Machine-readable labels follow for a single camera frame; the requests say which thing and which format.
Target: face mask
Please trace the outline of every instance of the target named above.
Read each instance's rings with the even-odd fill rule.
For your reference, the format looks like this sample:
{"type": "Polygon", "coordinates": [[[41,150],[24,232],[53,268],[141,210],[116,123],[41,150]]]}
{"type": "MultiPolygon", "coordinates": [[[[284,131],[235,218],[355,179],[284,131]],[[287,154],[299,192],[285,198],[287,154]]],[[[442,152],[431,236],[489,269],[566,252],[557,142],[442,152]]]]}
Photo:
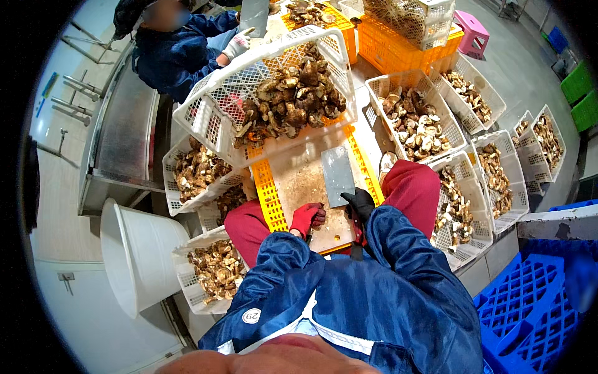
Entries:
{"type": "Polygon", "coordinates": [[[172,27],[174,27],[174,30],[178,30],[181,27],[185,26],[190,19],[191,12],[189,11],[189,9],[183,9],[179,12],[178,17],[175,20],[175,24],[172,25],[172,27]]]}

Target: green crate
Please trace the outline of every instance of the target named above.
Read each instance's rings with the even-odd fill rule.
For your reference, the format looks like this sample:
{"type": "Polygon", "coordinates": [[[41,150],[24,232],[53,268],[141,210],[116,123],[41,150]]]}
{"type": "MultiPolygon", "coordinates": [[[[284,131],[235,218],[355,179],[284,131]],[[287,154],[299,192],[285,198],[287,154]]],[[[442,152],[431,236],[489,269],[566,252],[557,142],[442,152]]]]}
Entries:
{"type": "Polygon", "coordinates": [[[577,67],[561,82],[561,90],[569,104],[581,99],[592,89],[592,77],[587,62],[583,60],[577,67]]]}
{"type": "Polygon", "coordinates": [[[571,110],[571,117],[578,132],[589,129],[598,122],[598,95],[596,90],[590,93],[571,110]]]}

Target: white glove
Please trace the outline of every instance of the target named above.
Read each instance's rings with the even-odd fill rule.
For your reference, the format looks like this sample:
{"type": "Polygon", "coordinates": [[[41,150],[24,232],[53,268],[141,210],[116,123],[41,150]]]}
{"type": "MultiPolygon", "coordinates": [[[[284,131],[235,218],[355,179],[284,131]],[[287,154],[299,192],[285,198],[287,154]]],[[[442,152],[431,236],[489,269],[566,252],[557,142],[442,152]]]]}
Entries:
{"type": "Polygon", "coordinates": [[[249,50],[249,37],[247,34],[251,33],[255,28],[249,28],[239,32],[237,35],[228,42],[228,45],[222,51],[229,60],[233,60],[235,57],[239,57],[241,54],[249,50]]]}

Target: stainless steel counter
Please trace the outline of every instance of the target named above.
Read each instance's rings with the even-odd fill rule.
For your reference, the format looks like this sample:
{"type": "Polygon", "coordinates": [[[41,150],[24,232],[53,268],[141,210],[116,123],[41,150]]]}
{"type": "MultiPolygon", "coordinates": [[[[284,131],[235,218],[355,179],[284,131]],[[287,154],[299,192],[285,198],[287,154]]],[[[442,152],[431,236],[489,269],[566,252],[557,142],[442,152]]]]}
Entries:
{"type": "Polygon", "coordinates": [[[108,197],[134,206],[150,191],[164,193],[153,173],[160,95],[132,71],[132,50],[129,43],[91,119],[81,161],[79,215],[100,215],[108,197]]]}

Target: shoe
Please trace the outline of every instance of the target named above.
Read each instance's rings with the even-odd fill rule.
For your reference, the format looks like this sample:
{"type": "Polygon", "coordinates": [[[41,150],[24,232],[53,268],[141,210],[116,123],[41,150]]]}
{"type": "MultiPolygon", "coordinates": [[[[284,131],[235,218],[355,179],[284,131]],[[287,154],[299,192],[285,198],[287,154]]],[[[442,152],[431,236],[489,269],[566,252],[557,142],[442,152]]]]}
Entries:
{"type": "Polygon", "coordinates": [[[395,166],[398,159],[399,158],[394,152],[386,152],[382,155],[382,158],[380,159],[380,174],[378,175],[378,183],[380,183],[381,186],[386,174],[388,174],[392,167],[395,166]]]}

